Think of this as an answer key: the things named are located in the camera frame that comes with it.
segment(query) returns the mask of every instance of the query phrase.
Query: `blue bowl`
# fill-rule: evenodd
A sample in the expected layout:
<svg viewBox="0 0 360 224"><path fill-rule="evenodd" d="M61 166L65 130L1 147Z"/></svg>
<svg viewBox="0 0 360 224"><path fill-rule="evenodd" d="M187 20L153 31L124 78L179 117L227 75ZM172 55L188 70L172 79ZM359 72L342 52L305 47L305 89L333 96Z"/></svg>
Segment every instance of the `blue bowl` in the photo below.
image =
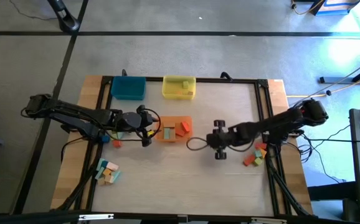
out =
<svg viewBox="0 0 360 224"><path fill-rule="evenodd" d="M118 100L143 100L145 77L114 77L111 95Z"/></svg>

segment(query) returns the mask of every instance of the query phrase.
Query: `wooden table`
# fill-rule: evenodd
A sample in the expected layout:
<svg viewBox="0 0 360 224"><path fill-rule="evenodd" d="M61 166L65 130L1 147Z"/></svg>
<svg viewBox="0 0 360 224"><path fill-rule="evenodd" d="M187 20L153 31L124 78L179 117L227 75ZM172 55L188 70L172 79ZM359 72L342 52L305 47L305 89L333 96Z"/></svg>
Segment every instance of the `wooden table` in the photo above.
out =
<svg viewBox="0 0 360 224"><path fill-rule="evenodd" d="M78 105L95 109L97 98L100 92L101 82L102 76L87 76L80 92ZM278 114L287 110L288 101L282 80L268 80L268 85L273 113ZM102 105L105 105L107 102L108 94L109 87L106 87L103 94ZM268 111L266 109L267 107L265 106L266 101L264 99L264 94L261 93L261 96L264 117L267 118ZM69 136L69 141L79 137L79 133L71 133ZM296 140L292 138L290 138L288 142L296 144ZM86 150L86 141L79 141L66 147L59 178L57 180L57 185L55 186L51 208L57 208L59 205L61 205L78 184L82 173ZM286 145L282 147L281 155L288 188L295 196L297 201L305 208L305 210L307 210L309 213L313 213L298 151L295 150L295 148ZM86 208L89 188L90 181L83 190L83 197L80 206L82 209ZM285 213L282 193L278 186L276 187L276 191L280 213Z"/></svg>

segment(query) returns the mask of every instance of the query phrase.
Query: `gray floor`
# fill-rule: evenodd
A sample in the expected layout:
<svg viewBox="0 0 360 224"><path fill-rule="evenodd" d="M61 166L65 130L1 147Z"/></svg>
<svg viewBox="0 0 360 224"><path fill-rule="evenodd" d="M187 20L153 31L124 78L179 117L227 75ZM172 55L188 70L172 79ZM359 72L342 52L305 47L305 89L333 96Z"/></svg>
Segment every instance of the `gray floor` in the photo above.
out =
<svg viewBox="0 0 360 224"><path fill-rule="evenodd" d="M53 16L45 1L12 1L30 16ZM65 3L77 16L82 1L66 0ZM232 4L219 0L89 1L81 30L360 32L360 5L358 11L347 16L321 17L298 16L289 5L287 0L234 0ZM309 4L298 7L300 11L308 8ZM0 30L58 31L59 28L56 20L26 18L18 14L8 0L0 0ZM0 37L0 138L5 140L4 147L0 147L0 212L10 209L40 125L40 121L20 117L19 111L30 95L52 91L69 39ZM237 78L284 79L289 95L308 95L322 88L318 77L342 77L358 66L360 38L78 37L60 98L76 103L86 75L119 75L122 68L134 76L218 77L226 71ZM360 108L360 86L320 100L330 119L320 127L306 128L311 138L326 138L347 125L348 109ZM59 152L66 137L53 122L26 212L49 209L59 171ZM350 138L349 130L336 138ZM326 142L319 151L329 175L354 179L349 144ZM323 175L317 154L303 167L308 185L333 182ZM338 208L336 202L313 204L314 211L323 217L337 217Z"/></svg>

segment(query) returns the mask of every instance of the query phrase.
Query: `white cable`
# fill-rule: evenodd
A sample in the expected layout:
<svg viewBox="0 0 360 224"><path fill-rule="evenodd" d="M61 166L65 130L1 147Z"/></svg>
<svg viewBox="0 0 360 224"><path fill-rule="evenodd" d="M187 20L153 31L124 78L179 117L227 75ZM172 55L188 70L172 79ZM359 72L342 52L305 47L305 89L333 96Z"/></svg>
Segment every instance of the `white cable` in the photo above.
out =
<svg viewBox="0 0 360 224"><path fill-rule="evenodd" d="M344 78L342 78L340 81L338 81L338 82L336 82L336 83L333 83L333 84L330 84L329 86L327 86L327 87L325 87L325 88L323 88L323 89L321 89L321 90L318 90L317 92L315 92L315 93L313 93L313 94L311 94L311 95L309 95L309 96L307 96L307 97L305 97L305 98L297 101L296 103L292 104L291 106L293 106L293 105L295 105L295 104L297 104L297 103L299 103L299 102L301 102L301 101L303 101L303 100L305 100L305 99L307 99L307 98L310 98L311 96L313 96L313 95L315 95L315 94L317 94L317 93L319 93L319 92L321 92L321 91L324 91L324 90L328 89L329 87L331 87L331 86L333 86L333 85L336 85L336 84L342 82L343 80L347 79L347 77L349 77L349 76L353 75L354 73L356 73L356 71L358 71L358 70L360 70L360 67L358 67L357 69L355 69L355 71L353 71L353 72L350 73L349 75L346 75L346 76L345 76Z"/></svg>

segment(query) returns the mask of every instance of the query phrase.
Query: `orange plate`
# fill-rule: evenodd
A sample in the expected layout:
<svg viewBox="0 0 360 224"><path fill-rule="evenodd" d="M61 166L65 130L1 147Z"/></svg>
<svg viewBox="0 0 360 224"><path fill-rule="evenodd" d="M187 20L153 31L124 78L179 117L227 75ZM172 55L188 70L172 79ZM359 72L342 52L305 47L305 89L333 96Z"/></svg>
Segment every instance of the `orange plate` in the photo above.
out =
<svg viewBox="0 0 360 224"><path fill-rule="evenodd" d="M187 122L190 127L190 131L186 133L183 137L176 135L176 140L173 139L164 139L163 138L163 124L165 122L175 123L175 128L182 128L181 122ZM178 141L187 141L192 137L192 118L190 116L161 116L161 127L160 132L155 135L155 139L161 142L178 142Z"/></svg>

